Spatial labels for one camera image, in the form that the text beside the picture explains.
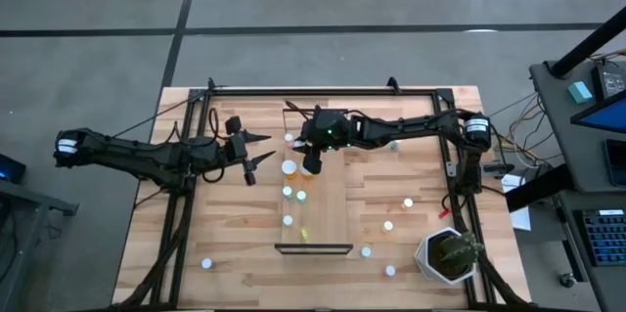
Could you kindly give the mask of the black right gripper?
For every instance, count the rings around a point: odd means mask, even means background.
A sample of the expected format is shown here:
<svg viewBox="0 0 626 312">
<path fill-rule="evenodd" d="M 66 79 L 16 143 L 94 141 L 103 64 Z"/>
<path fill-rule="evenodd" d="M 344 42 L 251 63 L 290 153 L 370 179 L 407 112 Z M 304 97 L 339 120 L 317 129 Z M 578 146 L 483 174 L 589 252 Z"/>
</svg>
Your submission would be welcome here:
<svg viewBox="0 0 626 312">
<path fill-rule="evenodd" d="M 305 154 L 303 165 L 311 173 L 317 175 L 321 172 L 322 161 L 321 147 L 315 139 L 315 123 L 312 119 L 306 120 L 302 124 L 302 130 L 298 137 L 294 139 L 295 143 L 303 143 L 302 146 L 293 147 L 292 150 Z"/>
</svg>

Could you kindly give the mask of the potted cactus in white pot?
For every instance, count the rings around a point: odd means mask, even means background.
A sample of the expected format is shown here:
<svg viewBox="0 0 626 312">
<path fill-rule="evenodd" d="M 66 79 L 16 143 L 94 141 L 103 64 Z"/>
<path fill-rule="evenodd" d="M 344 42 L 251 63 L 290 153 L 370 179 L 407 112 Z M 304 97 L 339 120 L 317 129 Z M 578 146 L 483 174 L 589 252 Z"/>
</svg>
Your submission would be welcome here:
<svg viewBox="0 0 626 312">
<path fill-rule="evenodd" d="M 424 238 L 414 260 L 427 279 L 454 286 L 475 274 L 483 250 L 474 234 L 447 227 Z"/>
</svg>

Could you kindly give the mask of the dark grey desk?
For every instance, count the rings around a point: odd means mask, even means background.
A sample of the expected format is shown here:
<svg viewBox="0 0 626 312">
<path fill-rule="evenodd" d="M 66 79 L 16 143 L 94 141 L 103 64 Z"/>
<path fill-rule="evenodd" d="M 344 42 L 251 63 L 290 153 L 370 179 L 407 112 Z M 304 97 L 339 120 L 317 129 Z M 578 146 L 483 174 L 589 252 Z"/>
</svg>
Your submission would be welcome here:
<svg viewBox="0 0 626 312">
<path fill-rule="evenodd" d="M 0 180 L 0 312 L 14 312 L 50 210 L 74 216 L 77 203 Z"/>
</svg>

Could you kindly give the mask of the white paper sheet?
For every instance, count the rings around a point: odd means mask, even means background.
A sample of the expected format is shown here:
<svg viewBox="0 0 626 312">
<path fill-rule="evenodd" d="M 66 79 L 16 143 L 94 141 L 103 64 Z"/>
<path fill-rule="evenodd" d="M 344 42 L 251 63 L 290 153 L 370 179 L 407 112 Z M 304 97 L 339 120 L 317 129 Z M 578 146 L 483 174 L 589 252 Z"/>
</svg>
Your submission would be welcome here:
<svg viewBox="0 0 626 312">
<path fill-rule="evenodd" d="M 507 174 L 501 179 L 501 185 L 505 194 L 524 185 L 525 182 L 524 177 L 512 174 Z M 510 217 L 515 229 L 528 232 L 532 230 L 528 207 L 523 207 L 522 209 L 511 212 Z"/>
</svg>

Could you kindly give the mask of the black diagonal beam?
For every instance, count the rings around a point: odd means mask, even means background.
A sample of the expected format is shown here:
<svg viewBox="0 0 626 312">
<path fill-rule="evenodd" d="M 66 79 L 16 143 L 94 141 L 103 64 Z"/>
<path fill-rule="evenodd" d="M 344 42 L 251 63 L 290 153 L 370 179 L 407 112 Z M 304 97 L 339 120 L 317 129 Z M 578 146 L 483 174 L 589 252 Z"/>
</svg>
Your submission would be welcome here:
<svg viewBox="0 0 626 312">
<path fill-rule="evenodd" d="M 574 183 L 564 163 L 539 177 L 505 193 L 509 212 L 520 210 L 535 201 L 551 197 L 563 190 L 572 190 Z"/>
</svg>

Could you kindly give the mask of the black device with blue light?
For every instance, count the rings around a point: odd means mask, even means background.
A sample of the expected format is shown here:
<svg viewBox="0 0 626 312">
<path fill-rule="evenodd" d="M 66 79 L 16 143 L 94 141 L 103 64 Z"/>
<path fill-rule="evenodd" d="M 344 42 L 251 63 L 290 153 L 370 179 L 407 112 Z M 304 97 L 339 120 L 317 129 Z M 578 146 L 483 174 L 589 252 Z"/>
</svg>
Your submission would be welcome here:
<svg viewBox="0 0 626 312">
<path fill-rule="evenodd" d="M 26 166 L 23 163 L 0 154 L 0 180 L 19 184 L 25 171 Z"/>
</svg>

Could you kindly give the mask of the grey side desk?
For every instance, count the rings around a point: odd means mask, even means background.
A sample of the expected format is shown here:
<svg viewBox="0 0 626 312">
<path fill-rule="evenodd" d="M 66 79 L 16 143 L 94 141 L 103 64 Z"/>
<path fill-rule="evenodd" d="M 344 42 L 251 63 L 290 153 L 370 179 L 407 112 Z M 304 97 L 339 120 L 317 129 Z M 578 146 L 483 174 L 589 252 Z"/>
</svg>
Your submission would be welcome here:
<svg viewBox="0 0 626 312">
<path fill-rule="evenodd" d="M 551 123 L 574 188 L 556 193 L 559 218 L 571 252 L 576 278 L 589 282 L 602 312 L 626 312 L 626 266 L 596 267 L 584 246 L 574 210 L 626 209 L 626 188 L 613 186 L 607 175 L 603 141 L 626 141 L 626 134 L 570 123 L 570 118 L 589 108 L 576 104 L 567 87 L 575 81 L 589 82 L 592 65 L 585 63 L 561 80 L 552 77 L 545 65 L 534 65 L 530 74 Z"/>
</svg>

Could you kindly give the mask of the small teal box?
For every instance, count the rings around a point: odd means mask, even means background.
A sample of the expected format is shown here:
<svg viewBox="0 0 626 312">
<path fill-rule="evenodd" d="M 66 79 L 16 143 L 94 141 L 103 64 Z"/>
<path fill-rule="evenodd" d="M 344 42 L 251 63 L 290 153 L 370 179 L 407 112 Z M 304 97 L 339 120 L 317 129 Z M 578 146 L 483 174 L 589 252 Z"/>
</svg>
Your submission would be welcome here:
<svg viewBox="0 0 626 312">
<path fill-rule="evenodd" d="M 593 94 L 583 81 L 573 82 L 567 87 L 567 91 L 576 104 L 583 104 L 593 99 Z"/>
</svg>

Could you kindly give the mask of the black round pole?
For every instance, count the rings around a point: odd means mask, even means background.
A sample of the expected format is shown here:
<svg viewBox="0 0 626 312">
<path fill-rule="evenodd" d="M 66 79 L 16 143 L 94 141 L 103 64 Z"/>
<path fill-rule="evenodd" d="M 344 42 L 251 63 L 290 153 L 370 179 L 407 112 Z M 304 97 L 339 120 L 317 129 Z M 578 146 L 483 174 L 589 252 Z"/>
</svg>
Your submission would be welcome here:
<svg viewBox="0 0 626 312">
<path fill-rule="evenodd" d="M 603 23 L 581 43 L 555 63 L 548 65 L 550 74 L 557 79 L 567 79 L 567 75 L 602 46 L 626 29 L 626 6 Z"/>
</svg>

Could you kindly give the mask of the blue lit screen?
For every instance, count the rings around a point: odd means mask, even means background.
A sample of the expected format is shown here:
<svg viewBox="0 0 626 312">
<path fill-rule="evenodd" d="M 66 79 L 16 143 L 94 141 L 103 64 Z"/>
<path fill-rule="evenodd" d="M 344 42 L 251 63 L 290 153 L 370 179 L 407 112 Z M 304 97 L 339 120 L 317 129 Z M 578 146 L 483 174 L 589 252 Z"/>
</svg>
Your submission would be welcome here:
<svg viewBox="0 0 626 312">
<path fill-rule="evenodd" d="M 572 116 L 570 123 L 626 134 L 626 89 Z"/>
</svg>

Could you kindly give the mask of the black device box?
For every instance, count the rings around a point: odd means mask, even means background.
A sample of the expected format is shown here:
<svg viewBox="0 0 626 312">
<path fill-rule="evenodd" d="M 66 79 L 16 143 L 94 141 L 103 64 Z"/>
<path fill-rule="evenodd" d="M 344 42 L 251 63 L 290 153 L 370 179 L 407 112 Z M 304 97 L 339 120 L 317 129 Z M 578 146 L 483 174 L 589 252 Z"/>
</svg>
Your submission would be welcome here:
<svg viewBox="0 0 626 312">
<path fill-rule="evenodd" d="M 614 64 L 599 64 L 592 68 L 595 97 L 602 101 L 626 89 L 626 70 Z"/>
</svg>

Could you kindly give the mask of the black tablet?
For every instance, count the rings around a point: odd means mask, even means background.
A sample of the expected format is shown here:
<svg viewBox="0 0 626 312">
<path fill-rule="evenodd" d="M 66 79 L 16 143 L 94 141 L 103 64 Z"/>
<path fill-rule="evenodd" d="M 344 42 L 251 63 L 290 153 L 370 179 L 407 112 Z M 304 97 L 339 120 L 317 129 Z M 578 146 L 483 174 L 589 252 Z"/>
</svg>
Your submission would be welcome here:
<svg viewBox="0 0 626 312">
<path fill-rule="evenodd" d="M 604 152 L 611 184 L 626 188 L 626 141 L 606 139 Z"/>
</svg>

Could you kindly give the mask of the keyboard with backlit keys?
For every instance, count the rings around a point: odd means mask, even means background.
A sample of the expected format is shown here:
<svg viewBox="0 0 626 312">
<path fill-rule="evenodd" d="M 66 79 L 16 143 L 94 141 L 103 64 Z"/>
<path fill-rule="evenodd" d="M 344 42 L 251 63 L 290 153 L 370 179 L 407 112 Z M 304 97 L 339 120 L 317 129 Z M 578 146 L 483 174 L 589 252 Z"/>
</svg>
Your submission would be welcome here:
<svg viewBox="0 0 626 312">
<path fill-rule="evenodd" d="M 574 210 L 573 215 L 594 266 L 626 266 L 626 209 Z"/>
</svg>

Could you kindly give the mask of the black aluminium table frame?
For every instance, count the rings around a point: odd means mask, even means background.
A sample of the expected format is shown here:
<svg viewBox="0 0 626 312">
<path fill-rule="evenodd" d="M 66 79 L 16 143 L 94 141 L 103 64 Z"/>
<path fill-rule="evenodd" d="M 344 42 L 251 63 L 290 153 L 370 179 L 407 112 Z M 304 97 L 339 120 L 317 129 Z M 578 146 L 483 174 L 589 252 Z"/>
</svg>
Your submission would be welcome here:
<svg viewBox="0 0 626 312">
<path fill-rule="evenodd" d="M 260 156 L 275 151 L 249 186 L 239 167 L 199 181 L 184 259 L 165 267 L 160 301 L 184 310 L 222 309 L 430 309 L 465 308 L 483 301 L 480 275 L 450 286 L 431 281 L 414 254 L 420 242 L 450 227 L 444 210 L 445 162 L 455 157 L 451 144 L 434 138 L 404 141 L 398 151 L 343 151 L 346 172 L 345 255 L 283 255 L 282 238 L 285 122 L 288 103 L 359 110 L 384 119 L 420 116 L 436 109 L 478 111 L 474 86 L 410 87 L 224 87 L 209 101 L 221 119 L 238 116 L 246 130 L 270 139 L 249 146 Z M 414 205 L 401 208 L 404 199 Z M 384 221 L 393 229 L 381 231 Z M 372 255 L 363 258 L 361 248 Z M 213 267 L 201 267 L 204 258 Z M 384 274 L 395 267 L 392 277 Z"/>
</svg>

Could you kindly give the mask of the wooden shelf with black frame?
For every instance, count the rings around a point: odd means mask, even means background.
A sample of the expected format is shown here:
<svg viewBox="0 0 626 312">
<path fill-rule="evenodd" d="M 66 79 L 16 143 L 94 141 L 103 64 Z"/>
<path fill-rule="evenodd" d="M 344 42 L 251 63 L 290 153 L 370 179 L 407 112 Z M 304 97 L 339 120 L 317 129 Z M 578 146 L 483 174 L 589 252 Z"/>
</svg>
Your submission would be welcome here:
<svg viewBox="0 0 626 312">
<path fill-rule="evenodd" d="M 285 131 L 293 135 L 293 141 L 300 134 L 305 116 L 313 109 L 284 109 Z M 297 163 L 297 176 L 287 179 L 284 176 L 283 188 L 292 187 L 291 200 L 283 196 L 283 217 L 290 215 L 291 226 L 282 227 L 282 238 L 275 244 L 275 250 L 283 255 L 319 254 L 345 255 L 353 248 L 347 237 L 346 172 L 342 150 L 321 154 L 322 170 L 313 180 L 304 180 L 299 172 L 304 155 L 289 148 L 285 141 L 284 160 Z M 306 202 L 300 203 L 296 193 L 304 191 Z M 310 243 L 304 244 L 299 237 L 299 228 L 307 230 Z"/>
</svg>

